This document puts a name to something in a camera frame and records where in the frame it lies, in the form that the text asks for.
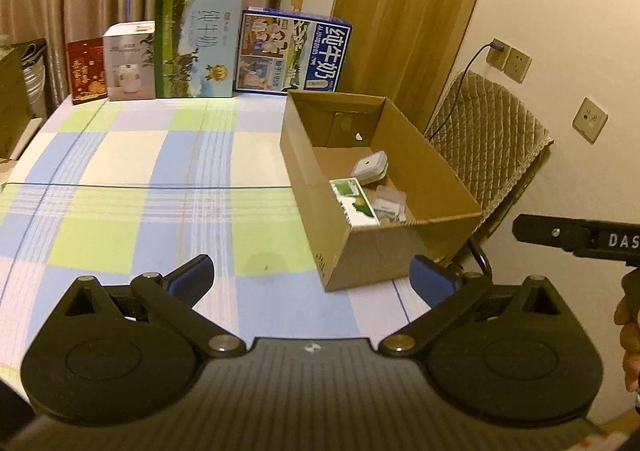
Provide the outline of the person right hand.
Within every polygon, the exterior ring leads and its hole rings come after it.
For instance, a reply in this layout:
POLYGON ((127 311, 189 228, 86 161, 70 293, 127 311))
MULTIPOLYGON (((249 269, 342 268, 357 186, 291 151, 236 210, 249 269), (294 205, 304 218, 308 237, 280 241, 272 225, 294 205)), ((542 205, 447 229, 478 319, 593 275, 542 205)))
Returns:
POLYGON ((624 349, 623 370, 628 391, 639 388, 640 331, 639 319, 631 315, 623 297, 614 313, 614 323, 620 327, 620 346, 624 349))

